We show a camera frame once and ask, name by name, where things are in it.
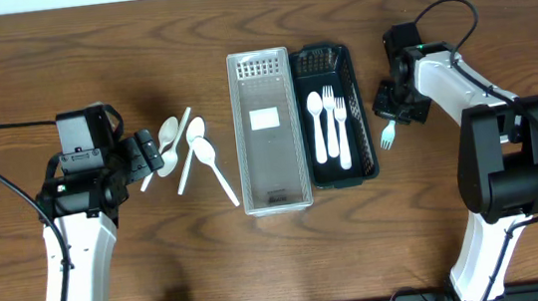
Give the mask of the pale green plastic fork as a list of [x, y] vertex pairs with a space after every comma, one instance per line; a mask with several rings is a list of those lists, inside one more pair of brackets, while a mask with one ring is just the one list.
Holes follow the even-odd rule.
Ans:
[[395, 141], [396, 136], [396, 122], [393, 120], [389, 120], [387, 123], [387, 126], [383, 129], [381, 134], [381, 149], [382, 150], [390, 150], [392, 148], [392, 145]]

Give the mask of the white plastic fork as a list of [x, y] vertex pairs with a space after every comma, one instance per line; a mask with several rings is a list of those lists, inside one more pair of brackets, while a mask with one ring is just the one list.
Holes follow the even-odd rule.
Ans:
[[328, 153], [329, 157], [338, 157], [339, 152], [339, 142], [338, 136], [336, 133], [336, 123], [335, 123], [335, 114], [334, 109], [335, 104], [335, 95], [333, 94], [333, 87], [328, 85], [324, 86], [322, 91], [322, 105], [324, 107], [325, 113], [327, 115], [327, 143], [328, 143]]
[[349, 147], [347, 132], [346, 132], [346, 104], [343, 97], [338, 97], [335, 101], [336, 108], [334, 110], [335, 120], [338, 124], [338, 133], [339, 133], [339, 152], [340, 152], [340, 162], [342, 169], [350, 169], [352, 167], [351, 161], [351, 151]]

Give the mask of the short white plastic spoon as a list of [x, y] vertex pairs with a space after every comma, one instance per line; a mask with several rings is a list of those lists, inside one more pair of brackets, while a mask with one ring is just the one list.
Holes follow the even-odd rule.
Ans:
[[307, 98], [307, 110], [313, 117], [314, 144], [316, 153], [316, 162], [319, 164], [327, 162], [328, 153], [322, 134], [322, 124], [320, 121], [321, 112], [323, 111], [322, 99], [316, 92], [310, 92]]

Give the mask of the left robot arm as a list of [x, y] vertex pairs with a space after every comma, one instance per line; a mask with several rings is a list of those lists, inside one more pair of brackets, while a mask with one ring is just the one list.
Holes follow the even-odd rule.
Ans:
[[45, 301], [109, 301], [119, 208], [163, 161], [149, 131], [114, 146], [58, 153], [37, 195], [48, 262]]

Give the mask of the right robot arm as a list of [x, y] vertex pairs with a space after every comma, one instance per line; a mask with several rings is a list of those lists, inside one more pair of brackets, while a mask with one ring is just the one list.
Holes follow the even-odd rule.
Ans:
[[520, 235], [538, 222], [538, 97], [499, 89], [445, 42], [387, 54], [376, 116], [424, 123], [437, 103], [460, 127], [457, 183], [469, 213], [449, 279], [459, 301], [496, 300]]

